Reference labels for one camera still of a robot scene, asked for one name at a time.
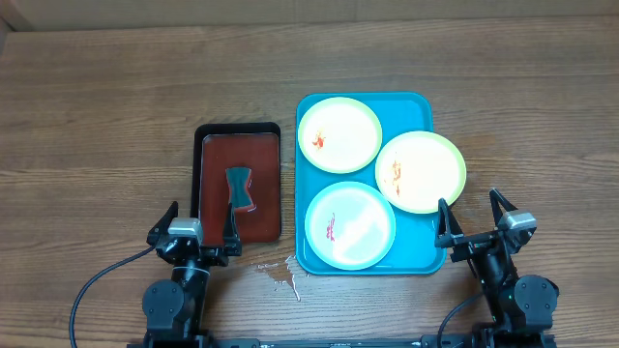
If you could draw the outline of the yellow-green plate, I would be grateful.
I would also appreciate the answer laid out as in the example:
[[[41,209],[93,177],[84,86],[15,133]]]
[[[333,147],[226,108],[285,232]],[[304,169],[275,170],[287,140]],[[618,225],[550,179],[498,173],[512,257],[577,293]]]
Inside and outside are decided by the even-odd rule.
[[[352,98],[332,97],[303,114],[297,140],[302,154],[315,167],[347,174],[374,160],[382,135],[378,117],[369,106]]]
[[[467,169],[458,147],[430,131],[409,131],[391,139],[375,162],[375,181],[395,207],[433,214],[438,201],[453,204],[463,192]]]

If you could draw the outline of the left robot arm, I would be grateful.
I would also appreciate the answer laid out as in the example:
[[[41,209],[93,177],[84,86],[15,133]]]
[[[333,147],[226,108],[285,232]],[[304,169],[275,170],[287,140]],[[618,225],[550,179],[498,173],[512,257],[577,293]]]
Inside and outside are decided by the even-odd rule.
[[[222,246],[202,244],[197,218],[178,217],[173,202],[148,232],[147,244],[173,266],[169,279],[151,284],[142,298],[147,318],[144,347],[216,347],[213,335],[201,328],[208,280],[213,267],[226,267],[231,256],[242,253],[234,207],[228,205]]]

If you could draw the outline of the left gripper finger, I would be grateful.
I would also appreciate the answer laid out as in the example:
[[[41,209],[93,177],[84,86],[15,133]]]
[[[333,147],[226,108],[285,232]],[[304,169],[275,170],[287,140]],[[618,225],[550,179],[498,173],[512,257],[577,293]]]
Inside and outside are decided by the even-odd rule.
[[[232,203],[228,204],[226,221],[224,224],[222,236],[225,247],[241,246],[241,241],[236,224],[235,209]]]
[[[149,230],[146,238],[148,245],[156,245],[161,236],[168,233],[168,228],[176,217],[178,217],[179,205],[177,201],[173,201],[165,214],[159,221]]]

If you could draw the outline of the dark teal sponge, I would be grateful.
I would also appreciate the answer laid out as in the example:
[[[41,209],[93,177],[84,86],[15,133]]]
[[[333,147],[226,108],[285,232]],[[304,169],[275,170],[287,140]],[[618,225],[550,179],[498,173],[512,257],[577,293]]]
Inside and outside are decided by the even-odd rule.
[[[235,212],[250,212],[255,208],[251,198],[251,170],[247,167],[231,167],[225,170],[229,191],[229,204]]]

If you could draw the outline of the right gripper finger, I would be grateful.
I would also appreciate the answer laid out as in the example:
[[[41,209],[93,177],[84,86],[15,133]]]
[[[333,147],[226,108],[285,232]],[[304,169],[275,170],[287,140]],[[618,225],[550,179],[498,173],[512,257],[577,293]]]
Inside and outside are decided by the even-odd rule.
[[[497,188],[492,188],[488,195],[495,225],[499,224],[505,213],[516,210],[516,206],[505,198]]]
[[[439,248],[455,247],[464,234],[444,198],[438,201],[438,226],[434,245]]]

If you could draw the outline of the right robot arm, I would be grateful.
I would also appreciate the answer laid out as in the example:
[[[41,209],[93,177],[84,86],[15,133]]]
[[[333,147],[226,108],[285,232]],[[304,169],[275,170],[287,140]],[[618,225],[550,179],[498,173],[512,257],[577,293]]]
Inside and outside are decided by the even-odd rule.
[[[466,236],[448,203],[438,201],[438,227],[434,244],[452,251],[454,263],[465,261],[481,291],[453,308],[441,322],[429,347],[554,347],[552,314],[559,297],[558,286],[539,275],[520,276],[512,256],[533,237],[538,223],[518,209],[498,189],[489,191],[494,228]],[[492,318],[475,324],[467,334],[445,336],[449,321],[463,308],[484,298]]]

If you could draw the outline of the light blue plate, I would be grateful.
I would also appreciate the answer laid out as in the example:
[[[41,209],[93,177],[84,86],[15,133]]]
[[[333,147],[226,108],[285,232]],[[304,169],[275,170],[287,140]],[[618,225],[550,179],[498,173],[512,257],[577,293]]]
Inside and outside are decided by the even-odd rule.
[[[304,220],[311,250],[343,271],[376,265],[396,238],[391,204],[375,188],[359,182],[327,186],[309,203]]]

